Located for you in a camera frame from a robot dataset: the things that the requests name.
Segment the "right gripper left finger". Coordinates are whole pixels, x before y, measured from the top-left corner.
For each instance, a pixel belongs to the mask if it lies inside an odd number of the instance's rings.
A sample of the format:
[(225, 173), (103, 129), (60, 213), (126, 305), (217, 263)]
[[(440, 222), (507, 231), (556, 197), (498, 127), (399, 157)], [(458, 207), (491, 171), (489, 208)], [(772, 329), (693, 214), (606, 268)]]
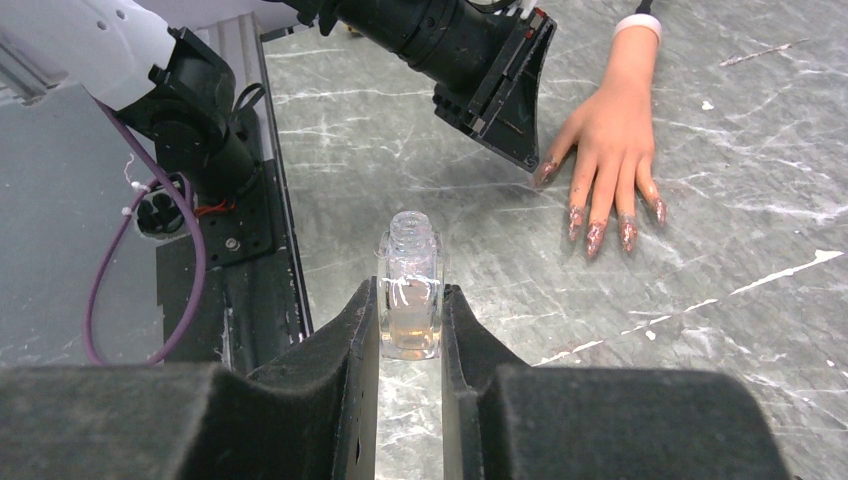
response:
[(216, 363), (1, 373), (5, 479), (371, 479), (377, 285), (243, 375)]

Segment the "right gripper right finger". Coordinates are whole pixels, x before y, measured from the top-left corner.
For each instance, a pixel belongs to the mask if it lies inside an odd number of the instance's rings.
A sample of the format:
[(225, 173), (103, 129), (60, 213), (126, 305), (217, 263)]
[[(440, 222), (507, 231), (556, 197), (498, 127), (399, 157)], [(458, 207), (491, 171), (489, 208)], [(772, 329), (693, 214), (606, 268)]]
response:
[(787, 479), (754, 397), (709, 371), (533, 367), (444, 293), (447, 479)]

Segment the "clear nail polish bottle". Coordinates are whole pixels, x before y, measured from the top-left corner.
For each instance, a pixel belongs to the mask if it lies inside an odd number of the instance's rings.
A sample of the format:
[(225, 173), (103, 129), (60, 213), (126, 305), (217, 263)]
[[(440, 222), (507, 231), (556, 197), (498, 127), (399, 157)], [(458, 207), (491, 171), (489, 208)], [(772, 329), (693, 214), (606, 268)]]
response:
[(438, 357), (445, 289), (440, 234), (426, 214), (399, 212), (377, 257), (381, 355), (406, 361)]

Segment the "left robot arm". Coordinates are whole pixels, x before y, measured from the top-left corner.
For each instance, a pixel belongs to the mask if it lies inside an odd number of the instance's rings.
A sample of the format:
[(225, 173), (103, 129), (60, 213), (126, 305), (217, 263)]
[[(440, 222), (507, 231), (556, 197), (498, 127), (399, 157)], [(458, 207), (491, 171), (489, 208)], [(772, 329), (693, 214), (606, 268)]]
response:
[[(556, 22), (526, 5), (474, 1), (296, 1), (323, 35), (337, 23), (435, 82), (447, 124), (528, 172), (540, 163), (539, 76)], [(5, 1), (1, 36), (45, 80), (68, 75), (128, 127), (151, 139), (170, 173), (224, 199), (254, 182), (257, 163), (237, 131), (231, 67), (186, 27), (133, 1)]]

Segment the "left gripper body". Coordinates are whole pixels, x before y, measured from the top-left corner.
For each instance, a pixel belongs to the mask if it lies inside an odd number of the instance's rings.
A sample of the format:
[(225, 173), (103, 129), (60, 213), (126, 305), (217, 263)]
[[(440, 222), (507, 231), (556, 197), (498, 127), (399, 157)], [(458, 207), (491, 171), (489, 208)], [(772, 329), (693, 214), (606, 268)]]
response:
[(538, 168), (540, 76), (557, 29), (547, 13), (496, 15), (468, 1), (339, 1), (333, 13), (435, 81), (445, 123), (527, 172)]

